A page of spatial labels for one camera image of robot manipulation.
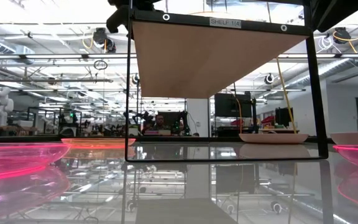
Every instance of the white wall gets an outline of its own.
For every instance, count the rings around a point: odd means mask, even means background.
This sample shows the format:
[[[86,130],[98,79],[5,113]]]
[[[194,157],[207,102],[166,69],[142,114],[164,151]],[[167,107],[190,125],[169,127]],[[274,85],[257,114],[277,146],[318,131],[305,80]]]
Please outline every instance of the white wall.
[[[326,129],[328,128],[328,100],[325,80],[320,82],[321,96],[323,100],[324,118]],[[306,91],[291,92],[288,94],[290,106],[293,108],[293,116],[295,123],[302,134],[316,135],[316,125],[314,123],[313,102],[311,98],[310,86],[306,87]],[[269,100],[267,105],[259,105],[257,114],[274,111],[276,108],[286,108],[285,100]]]
[[[327,85],[329,132],[357,132],[358,85]]]
[[[200,137],[208,137],[208,115],[207,99],[187,99],[187,112],[189,113],[187,120],[192,134],[198,132]],[[200,122],[200,126],[195,126],[195,123]]]

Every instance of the person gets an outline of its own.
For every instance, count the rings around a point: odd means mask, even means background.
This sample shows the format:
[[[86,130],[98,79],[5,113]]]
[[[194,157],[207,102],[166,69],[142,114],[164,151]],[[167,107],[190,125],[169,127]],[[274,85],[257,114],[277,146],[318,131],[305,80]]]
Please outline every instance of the person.
[[[160,114],[155,115],[155,125],[151,130],[169,130],[169,128],[164,125],[164,116]]]
[[[161,0],[133,0],[133,9],[142,11],[156,11],[154,9],[154,3]],[[118,27],[124,25],[128,30],[128,7],[129,0],[108,0],[111,6],[115,6],[117,10],[107,19],[106,26],[110,33],[118,33]]]

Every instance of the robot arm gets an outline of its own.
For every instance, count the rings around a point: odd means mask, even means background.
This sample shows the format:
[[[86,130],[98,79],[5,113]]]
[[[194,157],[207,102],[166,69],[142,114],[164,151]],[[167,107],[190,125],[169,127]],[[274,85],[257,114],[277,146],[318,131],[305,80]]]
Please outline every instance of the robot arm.
[[[6,125],[7,112],[13,111],[13,100],[8,98],[11,89],[0,87],[0,125]]]
[[[7,105],[5,106],[5,111],[6,112],[12,112],[13,108],[14,108],[13,100],[12,99],[7,99]]]

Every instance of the glass tabletop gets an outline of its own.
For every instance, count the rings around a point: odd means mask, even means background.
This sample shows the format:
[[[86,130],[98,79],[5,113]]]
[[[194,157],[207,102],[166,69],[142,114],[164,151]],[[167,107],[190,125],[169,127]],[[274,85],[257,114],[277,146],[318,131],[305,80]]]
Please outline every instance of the glass tabletop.
[[[244,159],[319,159],[317,144],[245,144],[243,142],[136,142],[131,162],[240,161]]]
[[[232,157],[233,146],[188,155]],[[169,157],[183,157],[184,147]],[[336,152],[326,161],[204,164],[133,164],[122,153],[69,152],[0,179],[0,223],[358,223],[358,167]]]

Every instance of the ceiling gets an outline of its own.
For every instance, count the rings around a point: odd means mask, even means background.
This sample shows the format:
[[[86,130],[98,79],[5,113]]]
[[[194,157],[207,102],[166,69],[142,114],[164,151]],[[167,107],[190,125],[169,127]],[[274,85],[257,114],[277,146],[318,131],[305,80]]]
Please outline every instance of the ceiling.
[[[265,2],[247,2],[228,4],[227,10],[224,4],[211,7],[203,4],[202,0],[163,0],[155,4],[156,9],[170,13],[195,14],[198,16],[228,17],[232,19],[246,19],[253,21],[269,21],[269,14]],[[288,4],[271,3],[272,22],[282,24],[303,25],[303,20],[299,19],[303,8]],[[95,28],[105,27],[106,19],[115,11],[105,0],[0,0],[0,41],[9,46],[26,46],[35,54],[103,54],[104,50],[91,45],[91,37]],[[337,26],[346,27],[352,38],[358,38],[358,12],[343,20]],[[127,52],[127,31],[120,26],[119,33],[109,34],[117,46],[117,55],[122,54],[122,58],[105,60],[108,68],[97,71],[93,67],[95,60],[78,59],[37,59],[31,64],[18,63],[13,60],[0,61],[0,68],[5,68],[16,75],[3,75],[0,78],[10,78],[18,80],[29,75],[32,79],[68,79],[81,80],[77,82],[57,83],[22,83],[23,89],[109,89],[110,91],[87,91],[79,94],[75,91],[42,92],[32,91],[32,96],[44,102],[66,103],[69,101],[76,103],[102,103],[103,100],[109,106],[100,107],[91,105],[92,109],[84,112],[92,113],[92,110],[114,110],[124,111],[126,88],[126,52]],[[315,33],[316,51],[319,54],[337,54],[339,52],[349,52],[349,44],[335,44],[332,38],[324,39],[326,34]],[[134,43],[131,52],[135,53]],[[302,42],[294,48],[285,52],[286,54],[305,54],[306,45]],[[303,60],[283,60],[280,63],[284,79],[290,82],[293,76],[287,76],[290,68],[306,66],[307,59]],[[131,76],[138,73],[136,59],[131,60]],[[237,89],[264,89],[275,88],[264,83],[267,74],[278,76],[278,68],[275,62],[266,63],[250,74],[236,82]],[[111,82],[84,82],[91,78],[108,79]],[[358,77],[347,79],[341,82],[344,84],[358,83]],[[136,85],[131,83],[130,110],[136,110]],[[143,110],[155,111],[178,111],[185,109],[183,99],[144,99],[141,98]]]

